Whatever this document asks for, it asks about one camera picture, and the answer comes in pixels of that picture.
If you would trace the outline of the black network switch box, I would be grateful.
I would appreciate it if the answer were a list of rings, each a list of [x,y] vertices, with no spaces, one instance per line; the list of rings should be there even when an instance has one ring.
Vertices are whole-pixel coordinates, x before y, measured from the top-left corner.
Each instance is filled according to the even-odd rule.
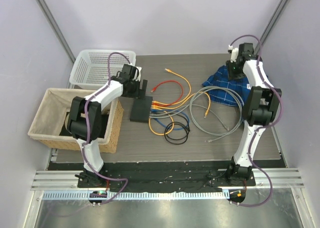
[[[130,111],[129,120],[137,123],[148,123],[153,102],[152,96],[136,98]]]

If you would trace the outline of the blue plaid cloth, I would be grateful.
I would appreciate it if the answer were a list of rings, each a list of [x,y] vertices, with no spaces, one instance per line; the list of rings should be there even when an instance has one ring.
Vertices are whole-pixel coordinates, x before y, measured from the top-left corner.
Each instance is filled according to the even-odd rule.
[[[244,110],[266,109],[266,105],[260,104],[264,98],[272,103],[277,98],[277,91],[268,83],[268,78],[263,70],[263,63],[256,60],[246,61],[243,65],[245,78],[229,80],[227,67],[224,65],[209,77],[202,85],[204,91],[210,95],[210,99],[217,103],[241,106]]]

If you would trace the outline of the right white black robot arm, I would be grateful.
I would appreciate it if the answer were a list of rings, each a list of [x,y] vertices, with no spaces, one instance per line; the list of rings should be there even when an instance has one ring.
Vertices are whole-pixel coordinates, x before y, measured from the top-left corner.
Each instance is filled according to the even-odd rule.
[[[250,85],[249,95],[242,108],[243,134],[225,174],[226,181],[236,186],[251,179],[253,156],[262,134],[276,118],[282,91],[270,84],[262,59],[255,54],[252,43],[242,43],[238,48],[229,45],[228,52],[228,79],[231,81],[246,77]]]

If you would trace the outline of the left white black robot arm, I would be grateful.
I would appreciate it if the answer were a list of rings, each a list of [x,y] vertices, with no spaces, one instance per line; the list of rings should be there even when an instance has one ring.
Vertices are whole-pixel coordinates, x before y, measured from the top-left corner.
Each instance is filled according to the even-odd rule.
[[[108,180],[98,143],[102,111],[107,105],[119,97],[132,98],[130,121],[148,121],[153,98],[146,95],[148,82],[141,79],[141,71],[141,67],[124,64],[94,93],[72,100],[66,129],[76,139],[84,161],[83,171],[77,175],[80,188],[100,188]]]

